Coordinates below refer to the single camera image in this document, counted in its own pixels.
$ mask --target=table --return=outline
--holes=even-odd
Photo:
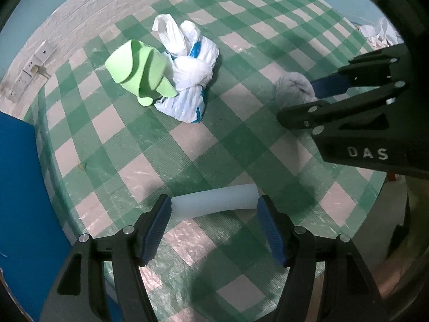
[[[163,50],[151,33],[160,13],[193,20],[220,50],[202,123],[140,106],[103,66],[132,38]],[[323,162],[307,132],[280,127],[271,99],[285,70],[313,80],[370,50],[323,0],[161,0],[117,22],[52,75],[25,116],[64,232],[71,242],[111,235],[162,193],[255,182],[296,225],[352,236],[385,174]],[[253,321],[274,309],[287,276],[253,210],[172,218],[141,272],[160,321]],[[109,264],[106,276],[112,284]]]

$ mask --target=wall outlet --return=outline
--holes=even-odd
[[[34,55],[40,59],[42,64],[52,55],[54,48],[45,40],[39,48],[37,48]]]
[[[22,90],[26,89],[33,78],[22,70],[15,81],[15,85]]]
[[[37,73],[37,68],[34,69],[35,66],[41,66],[42,61],[36,56],[32,56],[27,64],[24,66],[24,71],[29,74],[31,77],[35,76]]]
[[[17,103],[24,93],[24,89],[18,87],[17,85],[13,85],[12,89],[7,95],[7,98],[13,103]]]

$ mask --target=blue panel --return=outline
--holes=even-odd
[[[333,74],[312,82],[316,98],[322,99],[346,93],[351,84],[346,76]]]
[[[52,209],[34,127],[0,112],[0,267],[24,310],[38,321],[71,246]],[[113,321],[120,321],[110,301]]]
[[[269,247],[271,249],[271,256],[281,265],[284,266],[286,262],[286,255],[284,254],[284,241],[282,234],[277,229],[274,223],[268,206],[264,198],[261,196],[258,200],[257,216],[259,225],[267,238]]]

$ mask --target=green toy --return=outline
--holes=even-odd
[[[138,40],[123,44],[106,60],[113,81],[149,106],[160,96],[174,97],[177,92],[164,76],[167,60],[158,50]]]

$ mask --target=metal screw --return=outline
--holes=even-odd
[[[395,82],[395,87],[396,88],[401,88],[401,87],[404,87],[405,86],[405,81],[396,81]]]
[[[307,230],[303,227],[303,226],[296,226],[294,228],[294,231],[300,235],[302,235],[303,233],[305,233]]]
[[[342,234],[340,235],[340,240],[341,240],[342,242],[344,242],[344,243],[347,243],[348,241],[350,241],[350,237],[349,237],[348,235],[346,235],[346,234],[342,233]]]
[[[132,225],[127,225],[125,228],[122,229],[122,231],[126,234],[133,233],[134,227]]]
[[[325,129],[324,126],[317,126],[313,129],[313,134],[316,136],[318,134],[321,134],[323,130]]]
[[[79,242],[85,243],[89,240],[89,235],[87,233],[84,233],[83,235],[79,236]]]

